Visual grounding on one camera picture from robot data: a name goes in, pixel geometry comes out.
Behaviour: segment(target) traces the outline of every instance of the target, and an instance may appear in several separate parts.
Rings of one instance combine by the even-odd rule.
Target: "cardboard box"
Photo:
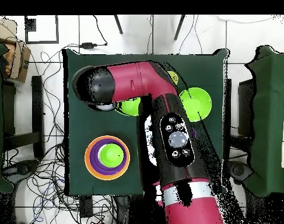
[[[12,69],[14,71],[19,72],[18,77],[16,78],[16,80],[19,81],[19,82],[25,82],[26,81],[27,69],[29,67],[30,56],[31,56],[31,51],[25,45],[23,45],[22,57],[19,60],[19,64],[16,63],[17,67],[16,68],[14,67],[14,69],[12,67]]]
[[[13,20],[0,18],[0,42],[16,43],[17,23]]]
[[[11,45],[14,44],[15,46],[9,78],[25,82],[31,51],[24,45],[23,41],[17,39],[16,29],[16,22],[0,18],[0,42],[4,43],[11,50],[9,52],[12,52],[13,49]]]

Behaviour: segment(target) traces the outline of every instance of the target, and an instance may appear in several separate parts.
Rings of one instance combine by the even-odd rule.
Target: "circular button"
[[[183,149],[182,153],[185,156],[189,156],[190,155],[190,150],[189,149]]]
[[[175,122],[176,122],[176,119],[175,119],[174,117],[171,117],[171,118],[169,118],[169,122],[170,122],[170,123],[175,123]]]
[[[181,148],[187,144],[187,138],[181,131],[176,131],[169,136],[169,144],[173,148]]]
[[[175,127],[180,131],[183,130],[183,126],[181,124],[176,124]]]
[[[179,156],[180,156],[180,153],[177,150],[173,151],[172,157],[177,158]]]
[[[171,125],[166,126],[166,131],[171,131],[172,129],[173,129],[173,127]]]

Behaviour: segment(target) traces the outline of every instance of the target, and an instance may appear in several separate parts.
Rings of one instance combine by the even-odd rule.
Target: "white floor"
[[[107,47],[97,47],[94,50],[84,50],[73,48],[81,54],[145,54],[147,50],[152,53],[152,38],[150,38],[149,49],[148,40],[152,32],[152,27],[149,23],[150,15],[119,15],[123,34],[119,34],[114,16],[97,16],[99,28],[108,42]],[[190,31],[194,17],[194,24],[197,20],[197,25],[185,39]],[[232,126],[238,126],[238,97],[237,85],[239,82],[251,79],[250,71],[244,66],[250,62],[255,56],[255,49],[261,45],[271,45],[276,51],[284,52],[284,19],[280,16],[217,16],[210,15],[187,15],[184,19],[180,34],[177,41],[174,41],[174,35],[180,15],[155,15],[154,19],[154,54],[177,54],[180,45],[182,45],[180,54],[200,54],[201,47],[203,54],[211,54],[219,48],[227,48],[230,50],[228,64],[228,78],[232,78]],[[17,22],[17,37],[21,40],[25,39],[24,34],[24,17],[23,16],[7,16],[8,19]],[[54,16],[35,16],[37,19],[36,33],[29,33],[29,41],[39,40],[54,40],[55,27]],[[56,95],[61,101],[50,96],[50,102],[55,111],[58,110],[56,122],[64,129],[64,114],[63,114],[63,68],[62,55],[57,53],[60,49],[68,44],[81,44],[83,42],[93,42],[103,44],[104,41],[97,30],[96,21],[93,16],[59,16],[59,44],[32,44],[27,45],[33,54],[30,59],[29,69],[27,73],[26,83],[18,87],[16,92],[15,103],[15,128],[16,133],[21,134],[31,132],[31,86],[30,80],[33,75],[43,74],[48,64],[43,63],[48,60],[48,56],[52,57],[50,66],[46,69],[43,79],[47,79],[52,74],[54,76],[47,79],[45,85],[49,92]],[[50,105],[46,95],[44,101]],[[53,116],[48,107],[44,106],[44,132],[46,137],[49,134],[49,141],[46,143],[45,149],[54,146],[56,143],[62,142],[62,135],[56,133],[55,130],[50,133],[53,126]],[[19,148],[19,154],[13,158],[14,161],[33,158],[32,145]],[[231,150],[231,156],[240,155],[242,152]],[[15,151],[9,152],[9,157],[15,154]],[[50,152],[45,159],[54,159],[54,152]],[[18,188],[16,195],[16,214],[18,221],[29,224],[34,218],[33,211],[38,212],[41,208],[40,198],[36,199],[38,192],[37,187],[32,180],[23,181]],[[48,181],[38,181],[39,184],[44,184]],[[242,186],[235,185],[233,189],[243,211],[245,211],[245,194]],[[43,192],[47,189],[45,185],[40,190]],[[58,213],[56,208],[52,207],[41,213],[38,221],[34,224],[50,224],[56,214],[56,220],[51,224],[77,224],[71,217],[68,210],[63,210]],[[101,204],[96,205],[96,209],[101,208]],[[104,222],[110,223],[109,214]]]

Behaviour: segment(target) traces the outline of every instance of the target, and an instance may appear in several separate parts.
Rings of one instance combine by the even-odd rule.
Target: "chair leg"
[[[181,15],[181,18],[180,18],[180,21],[179,21],[179,24],[178,24],[178,28],[177,28],[177,31],[176,31],[176,34],[175,34],[175,38],[174,38],[175,40],[177,40],[177,38],[178,38],[178,35],[179,35],[179,32],[180,32],[184,18],[185,18],[185,15]]]
[[[122,28],[121,28],[121,25],[120,25],[120,22],[119,22],[118,15],[114,15],[114,17],[115,17],[115,20],[116,20],[116,24],[117,24],[117,26],[119,28],[120,34],[123,34],[123,31],[122,31]]]

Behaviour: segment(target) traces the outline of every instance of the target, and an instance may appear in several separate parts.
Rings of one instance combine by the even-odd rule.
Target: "orange plate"
[[[126,157],[127,157],[127,160],[125,162],[125,165],[124,167],[116,174],[113,174],[113,175],[103,175],[103,174],[100,174],[98,173],[97,171],[95,171],[95,169],[92,167],[91,163],[90,163],[90,151],[92,149],[92,147],[100,140],[103,140],[103,139],[114,139],[116,141],[118,141],[119,143],[122,144],[122,146],[124,147],[125,149],[125,152],[126,152]],[[120,176],[122,176],[127,168],[128,168],[128,165],[129,165],[129,161],[130,161],[130,155],[129,155],[129,150],[126,146],[125,143],[123,143],[123,141],[121,141],[119,138],[116,138],[114,136],[109,136],[109,135],[106,135],[106,136],[100,136],[96,139],[94,139],[90,144],[89,146],[87,147],[86,149],[86,152],[85,152],[85,163],[86,163],[86,167],[88,169],[88,171],[93,175],[95,176],[96,178],[100,179],[100,180],[114,180],[114,179],[117,179],[119,178]]]

